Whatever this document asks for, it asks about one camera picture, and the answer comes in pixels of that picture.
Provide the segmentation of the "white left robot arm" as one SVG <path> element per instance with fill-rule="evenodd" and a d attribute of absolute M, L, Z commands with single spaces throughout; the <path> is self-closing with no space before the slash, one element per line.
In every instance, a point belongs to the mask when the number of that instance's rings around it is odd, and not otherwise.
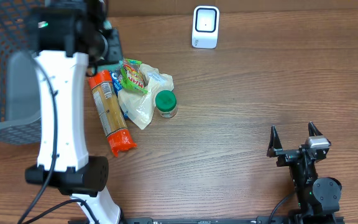
<path fill-rule="evenodd" d="M 83 89 L 90 65 L 116 63 L 121 46 L 106 1 L 50 1 L 25 19 L 29 59 L 40 93 L 41 143 L 25 180 L 53 187 L 84 212 L 86 223 L 124 223 L 108 189 L 108 159 L 89 154 Z"/>

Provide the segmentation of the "blue Oreo cookie pack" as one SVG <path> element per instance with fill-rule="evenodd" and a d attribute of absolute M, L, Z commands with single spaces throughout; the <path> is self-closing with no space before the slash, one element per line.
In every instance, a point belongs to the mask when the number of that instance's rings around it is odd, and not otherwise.
<path fill-rule="evenodd" d="M 117 70 L 110 70 L 110 75 L 111 75 L 111 78 L 112 78 L 112 85 L 113 85 L 113 88 L 114 88 L 114 92 L 119 100 L 119 97 L 118 97 L 118 93 L 123 89 L 121 83 L 120 83 L 120 79 L 122 78 L 122 74 L 121 74 L 121 71 L 119 69 Z M 122 110 L 121 108 L 121 105 L 120 105 L 120 102 L 119 102 L 119 106 L 120 106 L 120 109 L 121 109 L 121 113 L 124 117 L 125 120 L 128 120 L 129 117 L 127 115 L 127 113 L 125 111 Z"/>

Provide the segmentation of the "beige paper bag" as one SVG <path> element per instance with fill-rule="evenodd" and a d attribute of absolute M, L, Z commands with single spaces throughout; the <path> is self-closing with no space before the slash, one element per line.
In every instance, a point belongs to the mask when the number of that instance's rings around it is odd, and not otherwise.
<path fill-rule="evenodd" d="M 174 89 L 172 76 L 160 73 L 145 63 L 140 65 L 140 74 L 145 75 L 147 94 L 121 89 L 118 102 L 124 114 L 140 129 L 145 129 L 152 121 L 155 111 L 155 97 L 160 91 Z"/>

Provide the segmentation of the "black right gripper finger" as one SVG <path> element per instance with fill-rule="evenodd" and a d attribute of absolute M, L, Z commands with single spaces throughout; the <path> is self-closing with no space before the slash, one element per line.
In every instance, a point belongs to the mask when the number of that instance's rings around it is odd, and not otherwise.
<path fill-rule="evenodd" d="M 275 125 L 272 125 L 270 130 L 270 142 L 268 145 L 268 151 L 267 152 L 277 152 L 282 151 L 283 147 L 280 141 L 280 138 L 278 136 L 277 130 Z"/>
<path fill-rule="evenodd" d="M 312 121 L 308 123 L 309 136 L 322 136 L 323 134 L 318 130 Z"/>

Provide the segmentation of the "green lid jar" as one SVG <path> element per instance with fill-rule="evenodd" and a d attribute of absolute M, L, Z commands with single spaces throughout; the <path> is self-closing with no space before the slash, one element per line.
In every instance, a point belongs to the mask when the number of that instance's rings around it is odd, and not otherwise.
<path fill-rule="evenodd" d="M 160 91 L 155 97 L 155 104 L 163 118 L 172 118 L 177 113 L 177 99 L 172 91 Z"/>

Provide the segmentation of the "red snack packet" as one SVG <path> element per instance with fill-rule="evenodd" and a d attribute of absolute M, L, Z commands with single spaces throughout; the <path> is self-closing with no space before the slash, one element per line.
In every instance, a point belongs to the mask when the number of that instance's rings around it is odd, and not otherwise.
<path fill-rule="evenodd" d="M 119 152 L 136 147 L 137 144 L 132 140 L 114 92 L 110 72 L 98 72 L 88 79 L 88 83 L 104 134 L 114 156 L 117 157 Z"/>

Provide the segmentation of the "green snack packet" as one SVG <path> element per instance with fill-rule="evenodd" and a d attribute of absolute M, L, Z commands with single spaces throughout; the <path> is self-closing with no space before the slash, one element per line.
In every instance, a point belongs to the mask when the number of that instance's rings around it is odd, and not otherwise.
<path fill-rule="evenodd" d="M 138 92 L 142 95 L 146 95 L 148 91 L 145 89 L 145 78 L 140 72 L 139 60 L 133 60 L 124 58 L 119 62 L 121 68 L 121 85 L 124 89 Z"/>

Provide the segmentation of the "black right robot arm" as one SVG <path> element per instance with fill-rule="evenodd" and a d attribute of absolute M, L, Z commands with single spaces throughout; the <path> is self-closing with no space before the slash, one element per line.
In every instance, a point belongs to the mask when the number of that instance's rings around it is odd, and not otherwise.
<path fill-rule="evenodd" d="M 342 185 L 332 177 L 319 177 L 315 164 L 326 158 L 331 141 L 308 123 L 308 138 L 298 149 L 284 150 L 275 126 L 270 129 L 268 157 L 276 157 L 278 167 L 288 167 L 299 209 L 288 212 L 288 223 L 337 223 Z"/>

